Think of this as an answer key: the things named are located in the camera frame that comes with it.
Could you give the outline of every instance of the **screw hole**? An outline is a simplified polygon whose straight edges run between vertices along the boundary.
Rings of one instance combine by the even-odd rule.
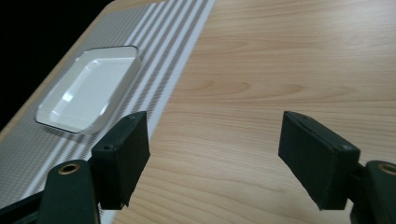
[[[379,164],[378,168],[389,175],[396,175],[396,166],[390,164]]]
[[[70,175],[79,169],[78,164],[66,164],[61,169],[59,169],[60,175]]]
[[[107,146],[104,146],[103,149],[104,149],[104,150],[110,150],[110,149],[112,149],[113,147],[114,147],[113,145],[107,145]]]
[[[352,146],[349,146],[349,145],[341,145],[341,148],[343,148],[343,149],[345,149],[345,150],[351,150],[351,149],[353,149],[353,147],[352,147]]]

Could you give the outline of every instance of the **dark background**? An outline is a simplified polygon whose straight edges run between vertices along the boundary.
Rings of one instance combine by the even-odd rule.
[[[13,1],[3,7],[0,130],[110,2]]]

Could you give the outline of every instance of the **wooden table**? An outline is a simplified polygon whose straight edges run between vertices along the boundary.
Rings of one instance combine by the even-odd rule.
[[[51,81],[108,5],[1,132]],[[350,223],[319,211],[278,157],[283,112],[396,162],[396,2],[217,0],[114,223]]]

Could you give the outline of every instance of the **rectangular white tray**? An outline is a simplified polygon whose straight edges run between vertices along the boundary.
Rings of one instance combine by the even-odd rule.
[[[134,46],[85,51],[39,105],[35,121],[69,133],[98,132],[139,67]]]

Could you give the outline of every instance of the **white striped mat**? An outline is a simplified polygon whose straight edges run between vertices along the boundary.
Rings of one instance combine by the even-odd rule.
[[[1,143],[0,208],[43,190],[53,166],[87,160],[94,144],[123,116],[148,111],[151,137],[215,1],[168,0],[105,15]],[[35,122],[38,105],[77,56],[87,49],[126,45],[139,48],[139,79],[101,132],[63,133]],[[101,211],[102,223],[111,222],[114,213]]]

